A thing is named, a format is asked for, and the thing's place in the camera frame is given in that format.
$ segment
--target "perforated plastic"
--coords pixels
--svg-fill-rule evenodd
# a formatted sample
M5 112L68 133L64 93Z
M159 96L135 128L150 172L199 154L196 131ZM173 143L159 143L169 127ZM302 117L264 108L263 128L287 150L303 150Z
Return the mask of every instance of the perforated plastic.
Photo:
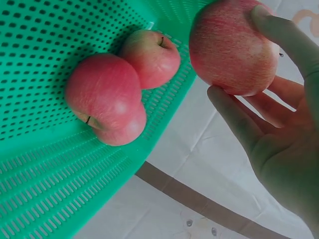
M0 239L72 236L140 168L195 78L188 34L207 2L0 1ZM181 68L143 92L141 137L106 146L67 107L63 88L79 61L117 53L141 28L171 38Z

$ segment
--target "fingernail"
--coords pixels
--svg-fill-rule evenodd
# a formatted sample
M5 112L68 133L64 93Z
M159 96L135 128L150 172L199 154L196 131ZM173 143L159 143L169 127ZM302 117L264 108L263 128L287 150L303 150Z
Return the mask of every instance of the fingernail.
M253 9L253 12L252 14L255 16L255 17L261 17L261 18L264 18L264 17L267 17L267 16L270 16L270 12L262 5L258 5L256 6L254 9Z

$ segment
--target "apple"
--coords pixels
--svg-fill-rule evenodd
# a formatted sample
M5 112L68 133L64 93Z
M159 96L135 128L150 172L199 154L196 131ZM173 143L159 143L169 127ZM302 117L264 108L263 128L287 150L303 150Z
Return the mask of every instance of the apple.
M133 142L141 135L146 125L146 118L145 108L141 103L135 116L122 129L102 131L94 128L93 132L105 144L122 146Z
M280 48L257 31L250 16L259 4L219 0L199 12L193 24L189 54L195 72L231 95L262 92L276 73Z
M177 73L181 61L174 43L163 34L150 30L138 30L129 36L119 56L135 68L142 89L167 83Z
M112 54L96 54L83 60L65 88L65 100L73 112L100 130L125 126L135 116L141 98L136 71Z

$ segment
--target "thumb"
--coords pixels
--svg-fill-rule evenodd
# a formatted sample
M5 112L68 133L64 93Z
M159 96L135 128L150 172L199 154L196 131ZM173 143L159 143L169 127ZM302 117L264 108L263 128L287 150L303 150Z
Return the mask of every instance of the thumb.
M306 99L319 127L319 47L292 21L271 15L262 5L251 13L257 29L280 45L298 66L304 80Z
M271 15L262 5L256 6L251 16L257 29L283 48L303 77L314 71L314 61L319 63L319 48L292 21Z

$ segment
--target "apple stem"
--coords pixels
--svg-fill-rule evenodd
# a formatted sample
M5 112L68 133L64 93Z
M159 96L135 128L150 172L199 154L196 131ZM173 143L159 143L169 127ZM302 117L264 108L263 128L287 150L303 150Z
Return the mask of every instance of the apple stem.
M163 46L162 46L163 43L164 43L164 37L162 36L162 37L161 37L161 43L160 43L159 46L163 47Z
M88 117L88 120L85 122L86 124L89 124L91 117Z

